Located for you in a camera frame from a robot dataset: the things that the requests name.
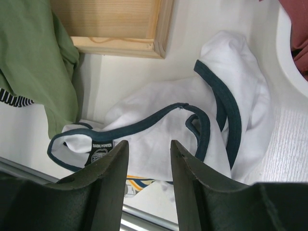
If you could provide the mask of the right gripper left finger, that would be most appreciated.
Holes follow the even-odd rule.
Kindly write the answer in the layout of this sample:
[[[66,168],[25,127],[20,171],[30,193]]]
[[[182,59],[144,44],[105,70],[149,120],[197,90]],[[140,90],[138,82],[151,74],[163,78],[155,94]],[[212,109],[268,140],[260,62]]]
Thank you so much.
[[[128,154],[128,142],[121,141],[109,154],[76,172],[86,178],[85,182],[95,180],[87,190],[55,190],[2,172],[1,230],[119,230]]]

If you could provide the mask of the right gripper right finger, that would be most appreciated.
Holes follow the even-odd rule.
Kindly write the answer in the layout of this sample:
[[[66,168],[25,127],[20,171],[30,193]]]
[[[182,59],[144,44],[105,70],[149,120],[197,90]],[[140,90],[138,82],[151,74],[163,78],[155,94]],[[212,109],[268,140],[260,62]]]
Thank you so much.
[[[305,183],[232,180],[192,156],[178,141],[170,148],[181,231],[305,231]]]

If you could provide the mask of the white graphic tank top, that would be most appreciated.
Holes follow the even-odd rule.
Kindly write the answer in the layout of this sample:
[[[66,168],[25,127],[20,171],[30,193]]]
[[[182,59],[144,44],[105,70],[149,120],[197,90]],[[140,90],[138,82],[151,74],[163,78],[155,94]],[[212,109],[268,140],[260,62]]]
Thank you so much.
[[[174,199],[170,145],[219,173],[243,181],[264,157],[273,130],[267,81],[243,35],[221,31],[201,49],[196,76],[147,84],[118,102],[105,124],[67,125],[48,147],[49,158],[79,171],[129,144],[124,195],[158,182]]]

